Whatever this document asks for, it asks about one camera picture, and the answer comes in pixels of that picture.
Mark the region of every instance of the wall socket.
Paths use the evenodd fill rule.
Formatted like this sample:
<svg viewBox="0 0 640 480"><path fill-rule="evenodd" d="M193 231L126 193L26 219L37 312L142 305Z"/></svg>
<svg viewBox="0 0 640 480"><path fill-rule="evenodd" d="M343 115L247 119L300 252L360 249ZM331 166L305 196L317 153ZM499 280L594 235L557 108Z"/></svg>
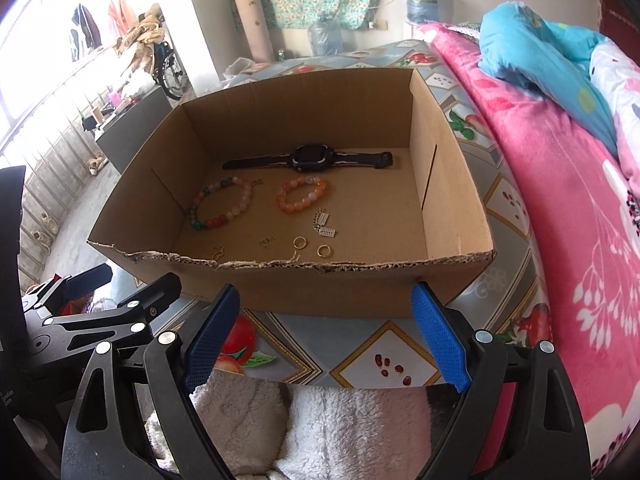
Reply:
<svg viewBox="0 0 640 480"><path fill-rule="evenodd" d="M389 24L386 20L376 20L375 22L369 22L370 30L388 30Z"/></svg>

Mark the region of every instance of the cardboard box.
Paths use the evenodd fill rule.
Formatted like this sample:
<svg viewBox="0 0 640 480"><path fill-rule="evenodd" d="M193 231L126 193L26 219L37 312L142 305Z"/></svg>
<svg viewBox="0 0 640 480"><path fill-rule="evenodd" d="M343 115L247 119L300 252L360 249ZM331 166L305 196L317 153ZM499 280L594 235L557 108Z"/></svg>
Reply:
<svg viewBox="0 0 640 480"><path fill-rule="evenodd" d="M390 151L394 165L332 168L314 206L287 214L276 189L288 168L222 171L232 158L289 153L320 142L341 152ZM189 209L203 187L233 174L253 189L249 209L224 227L196 231ZM292 190L290 200L309 192ZM198 210L220 215L236 186ZM335 238L313 229L318 208ZM308 245L292 260L293 240ZM274 237L265 248L260 240ZM484 208L453 132L418 72L329 70L237 86L178 106L115 187L89 243L144 282L166 272L183 293L211 300L224 283L242 306L288 314L410 317L412 285L427 280L449 303L491 262ZM316 254L329 244L331 259ZM211 260L213 247L224 257Z"/></svg>

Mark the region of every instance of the blue pillow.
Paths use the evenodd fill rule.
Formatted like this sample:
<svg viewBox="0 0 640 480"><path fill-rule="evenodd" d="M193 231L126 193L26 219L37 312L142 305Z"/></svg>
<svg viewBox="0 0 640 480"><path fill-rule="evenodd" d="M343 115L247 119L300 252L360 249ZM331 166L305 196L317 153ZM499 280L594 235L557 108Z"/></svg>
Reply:
<svg viewBox="0 0 640 480"><path fill-rule="evenodd" d="M519 2L488 12L480 28L479 67L521 88L538 88L618 158L609 105L591 84L589 64L605 36L583 27L547 22Z"/></svg>

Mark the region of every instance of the watch face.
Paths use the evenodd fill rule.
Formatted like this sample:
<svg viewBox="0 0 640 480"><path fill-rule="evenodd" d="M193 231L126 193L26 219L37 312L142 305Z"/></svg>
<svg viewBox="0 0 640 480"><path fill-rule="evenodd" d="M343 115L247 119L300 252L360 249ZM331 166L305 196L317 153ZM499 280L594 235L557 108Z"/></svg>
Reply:
<svg viewBox="0 0 640 480"><path fill-rule="evenodd" d="M326 158L327 147L324 144L307 144L300 146L293 158L298 164L308 164L310 162L320 162Z"/></svg>

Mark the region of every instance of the pink blanket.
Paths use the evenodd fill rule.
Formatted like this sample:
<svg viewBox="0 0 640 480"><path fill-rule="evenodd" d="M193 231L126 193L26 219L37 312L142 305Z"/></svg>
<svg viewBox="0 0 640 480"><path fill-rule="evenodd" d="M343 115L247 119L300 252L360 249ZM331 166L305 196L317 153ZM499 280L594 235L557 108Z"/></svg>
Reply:
<svg viewBox="0 0 640 480"><path fill-rule="evenodd" d="M640 240L627 182L604 146L554 102L485 75L476 44L442 25L420 34L486 118L526 202L554 344L580 403L595 474L640 419Z"/></svg>

